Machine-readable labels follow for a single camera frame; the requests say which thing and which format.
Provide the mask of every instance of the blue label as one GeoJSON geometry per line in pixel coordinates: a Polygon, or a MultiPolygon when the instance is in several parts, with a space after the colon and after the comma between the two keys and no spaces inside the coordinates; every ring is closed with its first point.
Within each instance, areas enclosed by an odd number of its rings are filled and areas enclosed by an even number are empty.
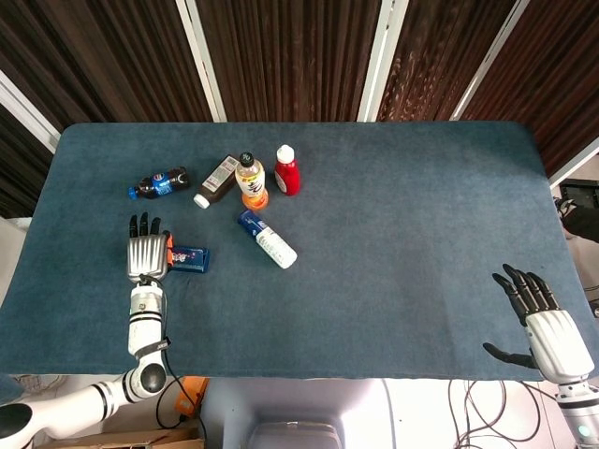
{"type": "Polygon", "coordinates": [[[242,213],[240,218],[237,219],[237,223],[242,225],[247,233],[254,239],[260,232],[268,227],[267,224],[251,210],[242,213]]]}
{"type": "Polygon", "coordinates": [[[152,185],[154,190],[159,195],[166,195],[172,192],[170,186],[170,180],[168,179],[167,173],[157,173],[152,176],[152,185]]]}

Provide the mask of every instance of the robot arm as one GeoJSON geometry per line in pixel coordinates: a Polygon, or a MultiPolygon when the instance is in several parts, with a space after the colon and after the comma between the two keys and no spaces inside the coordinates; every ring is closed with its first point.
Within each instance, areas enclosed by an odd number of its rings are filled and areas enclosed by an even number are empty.
{"type": "Polygon", "coordinates": [[[534,273],[509,265],[493,279],[502,286],[530,344],[530,355],[508,354],[491,343],[483,347],[495,358],[525,368],[538,369],[556,384],[557,403],[579,448],[599,448],[599,390],[587,379],[594,369],[591,355],[577,325],[560,309],[553,292],[534,273]]]}
{"type": "Polygon", "coordinates": [[[30,448],[42,429],[54,439],[66,438],[113,416],[122,405],[155,396],[164,388],[162,351],[168,341],[159,280],[167,274],[168,235],[158,235],[160,219],[153,220],[148,235],[147,217],[147,213],[141,216],[139,236],[136,216],[129,226],[128,275],[137,285],[131,292],[128,349],[138,366],[116,381],[93,384],[61,398],[0,407],[0,449],[30,448]]]}

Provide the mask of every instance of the red ketchup bottle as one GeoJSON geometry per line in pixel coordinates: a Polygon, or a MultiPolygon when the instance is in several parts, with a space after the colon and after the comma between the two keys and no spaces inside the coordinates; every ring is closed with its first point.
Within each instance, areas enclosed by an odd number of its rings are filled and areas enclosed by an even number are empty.
{"type": "Polygon", "coordinates": [[[293,196],[300,191],[300,171],[296,164],[293,148],[283,145],[277,150],[277,164],[274,166],[274,177],[285,195],[293,196]]]}

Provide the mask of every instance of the wooden wall panel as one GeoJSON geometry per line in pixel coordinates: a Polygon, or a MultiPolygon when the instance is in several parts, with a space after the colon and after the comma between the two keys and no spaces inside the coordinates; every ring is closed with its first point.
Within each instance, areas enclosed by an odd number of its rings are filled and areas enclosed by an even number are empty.
{"type": "Polygon", "coordinates": [[[0,106],[0,217],[29,217],[50,168],[51,153],[0,106]]]}
{"type": "Polygon", "coordinates": [[[174,1],[0,2],[0,67],[59,131],[212,120],[174,1]]]}
{"type": "Polygon", "coordinates": [[[232,121],[354,121],[379,2],[197,0],[232,121]]]}
{"type": "Polygon", "coordinates": [[[410,0],[379,121],[447,120],[514,0],[410,0]]]}
{"type": "Polygon", "coordinates": [[[599,2],[532,0],[463,119],[534,132],[548,175],[599,136],[599,2]]]}

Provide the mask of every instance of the white bottle cap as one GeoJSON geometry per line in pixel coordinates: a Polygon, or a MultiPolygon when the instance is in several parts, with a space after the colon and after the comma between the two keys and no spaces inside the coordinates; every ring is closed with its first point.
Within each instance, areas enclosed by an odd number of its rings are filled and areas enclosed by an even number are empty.
{"type": "Polygon", "coordinates": [[[200,194],[196,194],[196,196],[194,196],[194,202],[202,209],[207,209],[210,206],[210,201],[200,194]]]}
{"type": "Polygon", "coordinates": [[[293,148],[289,145],[282,145],[281,148],[277,150],[277,161],[281,164],[291,164],[294,157],[295,154],[293,148]]]}

